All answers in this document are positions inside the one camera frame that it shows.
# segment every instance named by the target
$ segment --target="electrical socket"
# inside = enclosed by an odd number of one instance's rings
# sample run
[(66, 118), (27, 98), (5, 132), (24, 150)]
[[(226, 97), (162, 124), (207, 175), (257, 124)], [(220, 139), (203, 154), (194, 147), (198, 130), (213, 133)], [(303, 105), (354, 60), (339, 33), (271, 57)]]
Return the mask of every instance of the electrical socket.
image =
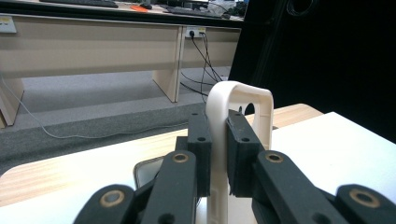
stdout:
[(188, 26), (186, 29), (186, 37), (190, 36), (190, 31), (194, 32), (194, 38), (202, 37), (200, 33), (206, 34), (206, 28), (202, 26)]
[(17, 33), (17, 29), (15, 29), (15, 24), (12, 20), (12, 17), (0, 15), (0, 33)]

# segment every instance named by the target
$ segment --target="screw hole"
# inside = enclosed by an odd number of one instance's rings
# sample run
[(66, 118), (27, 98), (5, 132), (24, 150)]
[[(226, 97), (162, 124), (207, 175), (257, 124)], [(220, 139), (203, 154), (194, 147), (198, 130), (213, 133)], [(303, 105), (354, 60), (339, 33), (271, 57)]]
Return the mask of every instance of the screw hole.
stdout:
[(281, 157), (275, 153), (266, 154), (265, 159), (267, 159), (270, 162), (282, 162), (283, 161), (283, 157)]
[(356, 195), (356, 197), (358, 197), (360, 200), (362, 200), (362, 201), (364, 201), (366, 203), (372, 203), (373, 202), (372, 198), (370, 198), (369, 196), (367, 196), (365, 194), (362, 194), (362, 193), (358, 193)]
[(279, 160), (280, 160), (280, 158), (279, 158), (277, 155), (271, 155), (271, 156), (269, 156), (269, 157), (270, 157), (270, 159), (273, 160), (273, 161), (279, 161)]
[(189, 159), (189, 156), (187, 156), (186, 154), (176, 154), (175, 156), (173, 156), (173, 161), (175, 162), (185, 162)]
[(318, 224), (330, 224), (332, 223), (328, 217), (326, 217), (325, 215), (321, 214), (321, 213), (315, 213), (312, 216), (312, 219), (318, 223)]
[(124, 193), (120, 190), (115, 189), (105, 193), (100, 199), (100, 204), (103, 207), (112, 207), (118, 205), (119, 203), (122, 203), (124, 198)]
[(349, 196), (356, 202), (366, 207), (377, 208), (380, 201), (370, 192), (360, 189), (352, 189)]
[(163, 214), (158, 218), (159, 224), (173, 224), (175, 222), (175, 217), (172, 214)]

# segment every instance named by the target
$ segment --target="white plastic handle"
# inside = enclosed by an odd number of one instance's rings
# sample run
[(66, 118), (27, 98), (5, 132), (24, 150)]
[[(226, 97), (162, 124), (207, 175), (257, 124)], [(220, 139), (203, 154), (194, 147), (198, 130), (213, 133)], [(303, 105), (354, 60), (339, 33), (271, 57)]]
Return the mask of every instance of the white plastic handle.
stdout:
[(207, 201), (207, 223), (228, 223), (227, 133), (229, 109), (243, 112), (254, 104), (252, 128), (265, 149), (271, 148), (274, 114), (272, 93), (236, 81), (223, 81), (210, 91), (206, 102), (206, 115), (212, 134), (210, 197)]

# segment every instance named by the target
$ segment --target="black backdrop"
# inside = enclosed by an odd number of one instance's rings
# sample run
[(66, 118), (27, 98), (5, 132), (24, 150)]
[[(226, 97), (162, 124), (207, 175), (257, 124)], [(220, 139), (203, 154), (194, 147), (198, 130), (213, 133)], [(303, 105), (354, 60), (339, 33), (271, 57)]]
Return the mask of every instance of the black backdrop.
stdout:
[(262, 48), (268, 51), (262, 66), (230, 79), (269, 89), (276, 107), (305, 103), (335, 111), (396, 142), (392, 8), (391, 1), (320, 0), (306, 18), (285, 11), (277, 41)]

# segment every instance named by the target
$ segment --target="gray carpet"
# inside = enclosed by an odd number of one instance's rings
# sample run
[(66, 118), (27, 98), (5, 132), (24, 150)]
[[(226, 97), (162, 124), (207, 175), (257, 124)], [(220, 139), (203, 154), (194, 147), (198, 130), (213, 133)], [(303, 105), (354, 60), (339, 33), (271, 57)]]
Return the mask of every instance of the gray carpet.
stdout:
[[(215, 68), (228, 76), (229, 68)], [(202, 69), (184, 69), (183, 73), (201, 80)], [(182, 77), (196, 90), (201, 85)], [(204, 82), (215, 83), (209, 76)], [(13, 126), (0, 130), (0, 175), (26, 162), (40, 161), (83, 150), (166, 133), (186, 128), (192, 112), (203, 112), (205, 104), (198, 93), (180, 88), (179, 102), (171, 103), (151, 80), (150, 72), (133, 72), (69, 77), (36, 77), (23, 80), (22, 101), (55, 135), (106, 136), (105, 138), (57, 139), (48, 136), (22, 106)], [(211, 86), (203, 85), (208, 93)]]

